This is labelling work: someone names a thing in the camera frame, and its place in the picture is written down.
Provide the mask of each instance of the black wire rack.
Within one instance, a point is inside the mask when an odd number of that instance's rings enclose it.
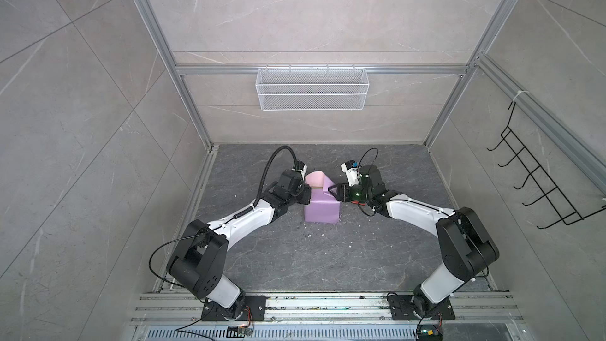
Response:
[[[579,211],[577,211],[577,209],[574,207],[574,205],[570,202],[570,200],[568,199],[568,197],[566,197],[566,195],[564,195],[564,193],[562,192],[562,190],[560,189],[560,187],[556,184],[556,182],[554,182],[554,180],[551,178],[551,176],[549,175],[549,173],[543,168],[543,166],[541,165],[541,163],[539,163],[539,161],[537,161],[537,159],[535,158],[535,156],[530,152],[530,150],[528,150],[528,148],[526,147],[526,145],[524,145],[524,143],[522,142],[522,140],[519,139],[518,135],[516,135],[514,133],[514,131],[510,128],[509,124],[511,123],[511,116],[513,115],[513,111],[516,108],[516,103],[515,102],[511,102],[511,104],[509,104],[509,107],[507,108],[508,110],[511,108],[511,112],[509,114],[509,120],[507,121],[507,126],[505,126],[505,129],[503,130],[503,132],[501,132],[501,140],[499,141],[499,143],[492,149],[488,148],[489,151],[493,151],[496,148],[499,147],[499,145],[501,145],[502,143],[505,143],[509,149],[513,152],[513,157],[511,157],[511,159],[505,163],[504,165],[502,164],[498,164],[499,167],[505,167],[507,165],[509,165],[513,160],[518,160],[522,166],[524,167],[524,169],[526,169],[527,175],[526,175],[526,179],[524,179],[524,182],[522,183],[521,186],[516,187],[513,186],[513,188],[515,189],[522,189],[525,185],[526,182],[528,181],[529,178],[532,178],[534,180],[534,183],[536,183],[537,187],[541,190],[542,195],[539,196],[538,198],[536,198],[534,201],[532,201],[531,203],[522,203],[525,206],[530,206],[535,204],[537,201],[545,198],[547,199],[547,201],[549,201],[549,204],[551,205],[551,207],[553,208],[553,210],[557,213],[557,216],[559,217],[559,220],[556,220],[555,222],[547,225],[547,226],[537,226],[537,228],[539,228],[540,230],[544,230],[549,228],[550,226],[553,226],[555,224],[558,224],[560,222],[566,224],[566,225],[571,225],[574,224],[576,222],[579,222],[581,220],[585,220],[586,218],[593,216],[597,213],[600,213],[604,210],[606,210],[606,205],[602,206],[601,209],[598,209],[595,212],[590,213],[589,215],[583,216],[579,213]],[[507,137],[515,137],[516,140],[518,140],[519,144],[522,145],[522,148],[519,149],[518,151],[515,151],[515,149],[511,146],[511,144],[509,143],[509,141],[507,141]],[[530,155],[530,157],[535,161],[535,163],[537,164],[537,166],[534,169],[529,169],[528,165],[526,163],[524,163],[524,161],[520,158],[520,153],[522,151],[526,150],[526,152],[528,153],[528,155]],[[549,181],[551,182],[551,184],[553,185],[553,188],[550,189],[545,189],[543,186],[541,186],[541,184],[539,183],[539,180],[537,179],[537,177],[534,174],[539,174],[539,173],[543,173],[545,176],[547,176],[547,178],[549,179]],[[567,214],[566,216],[563,216],[560,211],[557,210],[556,206],[553,204],[553,201],[549,198],[549,194],[560,194],[562,195],[562,197],[566,200],[566,202],[570,205],[570,208],[572,208],[572,212],[570,214]]]

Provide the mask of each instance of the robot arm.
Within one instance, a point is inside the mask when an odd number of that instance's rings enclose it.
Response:
[[[312,192],[304,183],[306,170],[297,161],[292,170],[284,170],[280,179],[261,194],[256,204],[253,201],[208,224],[200,220],[188,224],[169,260],[169,274],[196,298],[208,297],[223,307],[226,319],[237,318],[242,313],[245,293],[223,275],[227,251],[254,230],[284,215],[292,204],[309,204]]]
[[[413,307],[423,317],[499,258],[499,250],[470,208],[439,208],[388,190],[375,165],[341,165],[348,180],[335,185],[337,200],[367,204],[374,213],[413,224],[437,237],[443,262],[414,289]]]
[[[282,148],[288,147],[278,148],[270,157],[264,176]],[[374,213],[406,221],[437,237],[443,262],[414,289],[412,307],[419,317],[432,314],[446,297],[499,257],[473,210],[439,208],[388,190],[375,165],[348,161],[341,168],[348,183],[329,188],[337,200],[368,205]],[[293,169],[284,170],[278,181],[263,193],[259,191],[248,206],[208,224],[191,222],[169,260],[169,274],[198,299],[208,297],[218,303],[226,319],[237,318],[244,306],[244,291],[223,275],[227,251],[255,229],[284,215],[292,204],[309,204],[311,188],[305,184],[305,174],[305,164],[295,159]]]

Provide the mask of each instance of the black cable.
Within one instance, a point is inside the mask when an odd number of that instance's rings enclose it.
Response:
[[[482,258],[482,262],[484,262],[484,267],[486,267],[486,274],[484,274],[482,276],[477,276],[477,277],[474,277],[474,278],[484,278],[484,279],[486,279],[488,281],[488,276],[490,274],[489,264],[486,263],[486,260],[484,259],[484,256],[482,255],[482,252],[480,251],[480,249],[478,249],[478,247],[476,246],[476,244],[473,241],[472,241],[472,245],[478,251],[478,254]]]
[[[357,203],[357,204],[358,204],[358,208],[360,208],[360,211],[362,211],[362,213],[363,213],[363,214],[365,214],[366,216],[368,216],[368,217],[372,217],[372,216],[374,216],[374,215],[375,215],[375,213],[374,213],[374,212],[373,212],[373,214],[372,214],[372,215],[367,214],[367,213],[366,213],[366,212],[365,212],[365,211],[362,209],[362,206],[360,205],[360,203]]]
[[[373,159],[373,162],[372,162],[372,163],[370,163],[370,164],[372,165],[372,164],[373,164],[373,163],[375,163],[375,161],[377,160],[377,157],[379,156],[379,149],[377,149],[377,148],[370,148],[370,149],[368,149],[368,150],[367,150],[367,151],[366,151],[366,152],[365,152],[365,153],[362,155],[362,158],[360,158],[360,161],[358,162],[358,169],[356,170],[356,172],[357,172],[358,174],[360,173],[360,166],[362,165],[362,160],[364,159],[364,157],[366,157],[366,154],[368,154],[368,152],[369,152],[369,151],[371,151],[372,149],[376,150],[376,151],[377,151],[377,153],[375,154],[375,159]]]
[[[202,320],[202,319],[200,318],[200,320],[196,320],[196,321],[194,321],[194,322],[193,322],[193,323],[191,323],[191,324],[188,324],[188,325],[186,325],[186,326],[182,326],[182,327],[180,327],[180,328],[176,329],[176,330],[175,330],[175,332],[181,332],[181,333],[195,334],[196,336],[199,336],[199,337],[204,337],[204,338],[206,338],[207,340],[210,340],[210,341],[216,341],[214,338],[212,338],[212,337],[208,337],[208,336],[204,336],[203,334],[200,334],[200,333],[196,333],[196,332],[192,332],[192,331],[182,331],[182,329],[185,329],[185,328],[187,328],[188,326],[195,325],[196,323],[199,323],[201,320]]]
[[[254,200],[254,202],[253,202],[253,205],[252,205],[252,206],[247,206],[246,208],[244,208],[243,210],[241,210],[240,212],[238,212],[237,214],[235,214],[233,217],[231,217],[229,220],[227,220],[227,221],[226,221],[225,223],[223,223],[223,224],[227,224],[227,223],[229,223],[230,221],[234,220],[235,218],[238,218],[238,217],[240,217],[240,216],[242,216],[242,215],[245,215],[245,214],[249,213],[250,211],[252,211],[252,210],[253,210],[253,208],[254,208],[254,207],[256,207],[256,205],[257,205],[257,204],[259,203],[259,201],[261,200],[261,194],[263,193],[263,186],[265,185],[265,177],[267,176],[267,172],[269,171],[269,167],[271,166],[271,163],[272,163],[273,159],[274,159],[274,158],[277,156],[277,154],[278,154],[280,151],[282,151],[283,149],[288,150],[288,151],[290,152],[290,154],[293,156],[293,167],[296,167],[296,164],[297,164],[297,157],[296,157],[296,155],[294,154],[293,149],[292,149],[291,147],[289,147],[288,145],[282,145],[281,147],[277,148],[277,149],[276,149],[276,150],[273,152],[273,154],[272,154],[272,155],[269,157],[269,160],[267,161],[267,164],[265,165],[265,169],[263,170],[263,174],[262,174],[262,176],[261,176],[261,182],[259,183],[259,189],[258,189],[258,191],[257,191],[257,196],[256,196],[256,198],[255,198],[255,200]],[[304,188],[305,188],[305,187],[304,187],[304,185],[303,185],[303,183],[302,183],[302,184],[301,184],[301,190],[300,190],[299,194],[303,192],[303,189],[304,189]],[[149,270],[152,272],[152,274],[154,274],[154,275],[156,276],[156,278],[158,278],[158,279],[162,280],[163,282],[166,282],[166,283],[168,283],[168,284],[173,284],[173,285],[178,286],[178,287],[183,287],[183,288],[185,288],[185,287],[184,287],[183,285],[181,285],[181,284],[178,284],[178,283],[175,283],[175,282],[171,282],[170,280],[165,279],[165,278],[161,277],[160,275],[158,275],[158,274],[157,274],[157,273],[156,273],[156,272],[153,270],[153,268],[152,268],[152,259],[153,259],[153,256],[154,256],[154,255],[157,253],[157,251],[159,251],[159,250],[160,250],[160,249],[162,249],[164,246],[166,246],[166,245],[168,245],[168,244],[170,244],[170,243],[177,242],[177,241],[181,241],[181,240],[186,240],[186,239],[193,239],[194,237],[202,236],[202,235],[204,235],[204,234],[206,234],[206,232],[201,233],[201,234],[195,234],[195,235],[193,235],[193,236],[182,237],[182,238],[180,238],[180,239],[174,239],[174,240],[171,240],[171,241],[165,242],[165,243],[163,243],[162,245],[158,246],[158,248],[157,248],[156,250],[154,250],[154,252],[153,252],[153,253],[150,255],[150,259],[149,259],[149,261],[148,261],[148,268],[149,268]]]
[[[206,233],[207,233],[207,232],[203,232],[203,233],[200,233],[200,234],[195,234],[195,235],[193,235],[193,236],[181,237],[180,239],[174,239],[174,240],[171,240],[171,241],[169,241],[169,242],[165,242],[165,243],[163,243],[162,245],[158,246],[158,247],[157,247],[157,249],[156,249],[156,250],[154,250],[154,251],[153,251],[153,253],[150,255],[150,260],[148,261],[148,264],[147,264],[147,266],[148,266],[148,268],[150,269],[150,271],[152,272],[152,274],[154,274],[154,275],[156,276],[156,278],[158,278],[158,279],[162,280],[163,282],[166,282],[166,283],[169,283],[169,284],[173,284],[173,285],[175,285],[175,286],[179,286],[179,287],[183,287],[183,288],[185,288],[185,286],[182,286],[181,284],[178,284],[178,283],[175,283],[175,282],[171,282],[170,280],[168,280],[168,279],[164,279],[164,278],[162,278],[161,276],[159,276],[158,274],[156,274],[156,272],[155,272],[155,271],[153,270],[153,268],[152,268],[152,259],[153,259],[153,256],[154,256],[154,255],[157,253],[157,251],[159,251],[159,250],[160,250],[160,249],[162,249],[164,246],[166,246],[166,245],[168,245],[168,244],[170,244],[170,243],[177,242],[177,241],[181,241],[181,240],[186,240],[186,239],[193,239],[194,237],[203,236],[203,235],[204,235],[204,234],[206,234]]]
[[[427,314],[425,314],[423,317],[421,317],[419,322],[417,323],[417,329],[414,332],[414,337],[416,340],[419,339],[420,322],[422,322],[426,317],[427,317]]]
[[[387,293],[387,295],[385,295],[385,299],[387,299],[387,300],[388,300],[388,302],[389,302],[389,296],[390,296],[390,295],[398,296],[398,294],[397,294],[397,293],[395,293],[395,292],[393,292],[393,291],[388,292],[388,293]],[[398,309],[402,309],[402,306],[400,306],[400,303],[398,303],[398,306],[397,306],[396,308],[398,308]]]
[[[261,200],[261,194],[263,193],[263,186],[265,185],[265,177],[267,177],[267,172],[269,171],[269,167],[271,166],[273,159],[276,158],[277,154],[280,153],[280,151],[282,151],[283,149],[288,150],[290,152],[290,155],[293,156],[293,166],[296,167],[297,157],[296,157],[296,155],[294,155],[293,149],[288,145],[282,145],[281,147],[277,148],[273,152],[273,154],[269,157],[269,160],[267,161],[267,164],[265,165],[265,169],[263,169],[263,174],[261,175],[261,181],[259,183],[259,189],[257,190],[257,196],[253,202],[253,207],[256,207],[256,205],[259,204],[259,200]]]

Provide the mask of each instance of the aluminum frame rail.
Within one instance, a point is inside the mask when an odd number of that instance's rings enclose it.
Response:
[[[156,45],[157,52],[162,58],[164,65],[166,65],[166,70],[168,71],[170,78],[173,80],[179,96],[181,96],[181,100],[186,107],[187,113],[192,119],[193,125],[196,127],[196,131],[198,132],[200,139],[204,143],[206,149],[210,150],[210,148],[213,146],[213,142],[208,135],[208,131],[206,130],[204,123],[202,122],[202,118],[198,112],[198,109],[196,108],[196,103],[193,101],[192,95],[187,89],[181,76],[177,73],[175,59],[173,58],[169,44],[164,37],[149,0],[133,1],[134,5],[136,5],[137,9],[139,10],[141,19],[143,19],[150,36],[152,36],[152,40],[154,45]]]
[[[519,108],[606,194],[606,163],[489,56],[481,55],[478,66],[507,96],[516,98]]]
[[[186,208],[181,216],[179,221],[179,226],[177,227],[177,231],[173,235],[172,240],[181,237],[183,232],[186,230],[187,225],[192,222],[196,218],[196,211],[198,210],[198,206],[200,204],[200,200],[202,199],[202,194],[204,193],[204,189],[206,188],[206,184],[208,183],[208,177],[210,176],[210,171],[213,168],[213,163],[215,162],[215,158],[217,156],[217,151],[219,147],[213,147],[210,151],[204,155],[204,160],[200,166],[198,171],[198,175],[196,176],[196,180],[194,181],[192,192],[187,199]],[[167,252],[164,256],[164,260],[162,262],[161,269],[158,271],[160,276],[165,276],[166,274],[166,266],[169,262],[170,256],[173,254],[173,250],[177,246],[176,242],[173,242],[166,246]],[[160,279],[156,279],[156,283],[154,284],[154,291],[161,290],[164,282]]]
[[[367,74],[459,74],[467,72],[465,64],[180,64],[181,75],[257,74],[259,69],[364,68]]]
[[[509,18],[509,15],[513,11],[513,8],[518,3],[518,0],[501,0],[499,6],[496,9],[495,14],[489,22],[488,27],[484,31],[482,38],[478,42],[478,45],[474,49],[472,53],[472,57],[467,63],[468,69],[467,73],[459,78],[455,87],[451,91],[448,99],[444,103],[442,110],[437,115],[436,121],[433,126],[429,130],[425,141],[423,142],[428,148],[431,148],[433,143],[436,141],[437,135],[442,130],[444,124],[446,124],[446,120],[450,117],[455,105],[460,99],[460,96],[463,95],[467,84],[473,76],[478,65],[476,64],[476,60],[480,57],[481,54],[485,54],[490,46],[495,41],[497,35],[503,28],[505,21]]]
[[[267,296],[262,323],[401,323],[393,321],[386,292],[247,292]],[[451,323],[523,323],[509,292],[457,292],[450,299],[456,320]],[[130,325],[185,325],[199,319],[204,304],[186,290],[141,294],[129,311]],[[205,322],[233,324],[235,322]]]

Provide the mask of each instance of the metal base rail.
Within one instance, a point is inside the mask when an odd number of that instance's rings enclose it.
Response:
[[[386,292],[249,292],[266,296],[261,324],[416,324],[391,320]],[[456,320],[451,323],[524,323],[509,292],[457,292],[450,299]],[[171,325],[178,328],[200,318],[204,304],[184,290],[142,294],[129,312],[130,325]],[[246,321],[204,322],[241,325]]]

